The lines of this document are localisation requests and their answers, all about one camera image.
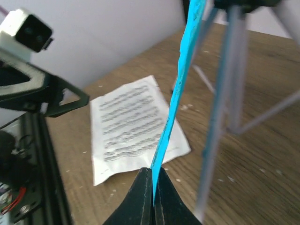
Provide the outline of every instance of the metal frame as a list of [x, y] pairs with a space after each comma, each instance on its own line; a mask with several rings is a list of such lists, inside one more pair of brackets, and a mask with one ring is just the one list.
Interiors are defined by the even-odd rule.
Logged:
[[[289, 11], [286, 1], [283, 0], [276, 7], [270, 9], [291, 37], [300, 45], [300, 25], [297, 18]], [[218, 11], [219, 9], [212, 8], [207, 20], [204, 22], [197, 45], [194, 49], [193, 59], [212, 27]], [[227, 114], [229, 119], [226, 131], [240, 135], [300, 100], [300, 90], [298, 90], [262, 115], [254, 118], [246, 125], [241, 126], [240, 121], [244, 97], [245, 68], [248, 55], [247, 14], [242, 13], [240, 6], [233, 5], [227, 10], [227, 20], [228, 26], [226, 28], [224, 44], [221, 51], [216, 87], [213, 87], [199, 66], [192, 65], [192, 68], [214, 93], [208, 136], [203, 151], [198, 198], [195, 206], [195, 216], [200, 222], [203, 222], [204, 220], [205, 208], [213, 178], [215, 157], [219, 146], [219, 140], [224, 134], [222, 124], [225, 114]]]

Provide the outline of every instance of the blue cable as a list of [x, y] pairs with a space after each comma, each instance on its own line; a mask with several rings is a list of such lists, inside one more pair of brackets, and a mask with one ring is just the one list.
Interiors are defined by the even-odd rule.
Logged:
[[165, 157], [165, 151], [168, 147], [171, 131], [180, 103], [180, 98], [183, 93], [184, 85], [186, 83], [188, 70], [191, 64], [194, 47], [198, 38], [205, 5], [206, 0], [190, 1], [187, 16], [187, 24], [180, 44], [180, 57], [178, 60], [178, 77], [170, 102], [169, 115], [151, 163], [153, 199], [155, 199], [159, 171]]

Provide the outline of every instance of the wooden floor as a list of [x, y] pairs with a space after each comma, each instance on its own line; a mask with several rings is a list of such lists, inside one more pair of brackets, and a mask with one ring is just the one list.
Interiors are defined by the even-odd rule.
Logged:
[[[215, 25], [196, 63], [212, 80], [218, 67], [224, 26]], [[122, 84], [154, 75], [167, 101], [177, 74], [182, 31], [144, 52], [86, 91], [91, 98]], [[250, 33], [244, 121], [263, 113], [300, 87], [300, 54], [289, 39]], [[184, 203], [192, 210], [205, 145], [212, 94], [191, 70], [177, 119], [192, 152], [164, 165]], [[100, 225], [126, 195], [135, 172], [92, 186], [90, 110], [85, 107], [49, 119], [72, 215], [77, 225]], [[297, 103], [242, 136], [220, 144], [206, 211], [206, 225], [300, 224], [300, 104]]]

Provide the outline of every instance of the tripod leg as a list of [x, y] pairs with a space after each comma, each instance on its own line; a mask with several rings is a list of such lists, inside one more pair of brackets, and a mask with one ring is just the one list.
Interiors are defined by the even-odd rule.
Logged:
[[293, 14], [285, 0], [282, 0], [276, 7], [271, 8], [275, 16], [282, 23], [292, 39], [300, 46], [300, 24], [299, 19]]
[[[202, 28], [200, 29], [200, 33], [199, 33], [199, 36], [198, 36], [198, 40], [197, 40], [197, 44], [194, 48], [194, 52], [193, 52], [193, 57], [192, 57], [192, 62], [194, 61], [194, 58], [195, 58], [195, 55], [197, 54], [197, 51], [199, 48], [201, 48], [201, 45], [203, 44], [205, 38], [206, 38], [206, 35], [208, 34], [208, 32], [210, 31], [210, 28], [212, 27], [213, 25], [213, 22], [218, 14], [218, 11], [219, 9], [218, 8], [212, 8], [211, 11], [210, 11], [210, 14], [207, 18], [207, 20], [203, 23], [203, 26]], [[174, 88], [175, 88], [175, 84], [176, 84], [176, 80], [175, 79], [175, 82], [172, 86], [172, 89], [171, 91], [173, 92]]]
[[240, 42], [238, 43], [238, 57], [236, 61], [235, 72], [232, 77], [230, 87], [230, 105], [229, 105], [229, 131], [238, 133], [243, 109], [244, 88], [245, 88], [245, 70], [248, 58], [248, 30], [246, 14], [239, 19], [238, 27]]
[[229, 95], [234, 63], [238, 49], [236, 43], [240, 39], [238, 33], [238, 20], [242, 15], [240, 6], [232, 6], [228, 10], [228, 26], [225, 33], [225, 41], [222, 46], [220, 66], [217, 74], [216, 93], [210, 115], [210, 125], [203, 152], [202, 170], [198, 198], [195, 206], [195, 216], [203, 221], [206, 202], [209, 197], [210, 185], [213, 177], [215, 156], [217, 154], [219, 140], [222, 136], [222, 123], [226, 101]]

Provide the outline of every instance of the screw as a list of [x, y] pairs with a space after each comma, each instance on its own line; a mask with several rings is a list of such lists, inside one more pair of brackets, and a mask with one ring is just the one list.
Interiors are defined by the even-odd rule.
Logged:
[[28, 213], [29, 210], [30, 210], [30, 206], [29, 206], [29, 205], [24, 205], [24, 206], [21, 207], [20, 213], [21, 213], [22, 215], [24, 215], [24, 214]]

